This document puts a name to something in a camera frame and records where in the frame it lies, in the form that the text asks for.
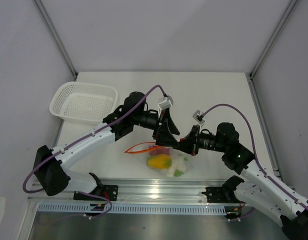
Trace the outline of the clear red zip bag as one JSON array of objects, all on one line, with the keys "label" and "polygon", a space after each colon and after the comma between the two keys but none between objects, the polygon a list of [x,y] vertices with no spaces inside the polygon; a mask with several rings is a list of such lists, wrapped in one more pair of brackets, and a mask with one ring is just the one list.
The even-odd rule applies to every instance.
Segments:
[{"label": "clear red zip bag", "polygon": [[189,155],[172,147],[156,145],[154,141],[135,144],[124,153],[165,178],[180,178],[193,168]]}]

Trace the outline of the yellow green toy mango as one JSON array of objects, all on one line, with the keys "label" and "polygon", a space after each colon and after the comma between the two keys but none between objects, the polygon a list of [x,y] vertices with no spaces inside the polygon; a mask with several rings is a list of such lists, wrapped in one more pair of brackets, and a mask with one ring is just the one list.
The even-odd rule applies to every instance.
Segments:
[{"label": "yellow green toy mango", "polygon": [[147,159],[147,166],[153,169],[168,169],[172,165],[172,158],[166,154],[159,154],[155,156],[150,156]]}]

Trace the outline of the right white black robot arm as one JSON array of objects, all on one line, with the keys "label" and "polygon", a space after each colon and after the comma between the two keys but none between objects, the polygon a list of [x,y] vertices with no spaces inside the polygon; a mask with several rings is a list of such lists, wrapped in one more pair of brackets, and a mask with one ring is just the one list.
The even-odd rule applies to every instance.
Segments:
[{"label": "right white black robot arm", "polygon": [[195,125],[179,145],[192,155],[200,149],[223,153],[222,161],[237,174],[223,184],[223,198],[228,202],[237,199],[259,210],[275,221],[290,240],[308,240],[308,199],[268,173],[239,137],[228,122],[220,123],[216,134],[204,133]]}]

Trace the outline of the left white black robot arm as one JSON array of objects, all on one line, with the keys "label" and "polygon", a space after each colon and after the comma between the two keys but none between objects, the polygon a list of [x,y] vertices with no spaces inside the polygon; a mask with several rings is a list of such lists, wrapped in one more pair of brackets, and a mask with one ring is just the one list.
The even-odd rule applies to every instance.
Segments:
[{"label": "left white black robot arm", "polygon": [[134,91],[84,136],[52,149],[41,146],[36,152],[33,171],[42,191],[48,196],[55,196],[64,190],[78,191],[85,193],[91,200],[99,199],[103,193],[100,179],[92,172],[82,174],[70,168],[97,148],[125,137],[133,131],[134,126],[152,130],[154,139],[158,139],[160,127],[167,124],[171,134],[178,136],[180,132],[170,115],[173,103],[171,96],[164,95],[158,101],[157,110],[145,110],[146,95]]}]

